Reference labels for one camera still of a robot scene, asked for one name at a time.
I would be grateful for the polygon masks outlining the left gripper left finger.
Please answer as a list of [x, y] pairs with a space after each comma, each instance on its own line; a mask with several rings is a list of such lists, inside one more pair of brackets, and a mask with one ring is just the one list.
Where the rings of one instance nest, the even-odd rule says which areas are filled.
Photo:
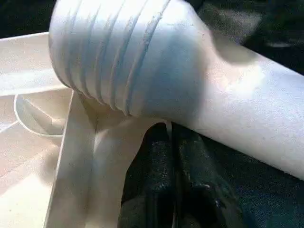
[[170, 228], [174, 213], [174, 168], [165, 123], [145, 133], [124, 180], [120, 228]]

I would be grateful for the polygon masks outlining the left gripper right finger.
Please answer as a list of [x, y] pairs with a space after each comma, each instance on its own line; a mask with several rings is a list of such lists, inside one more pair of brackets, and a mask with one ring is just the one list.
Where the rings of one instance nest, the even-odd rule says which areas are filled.
[[243, 211], [200, 134], [172, 124], [179, 228], [244, 228]]

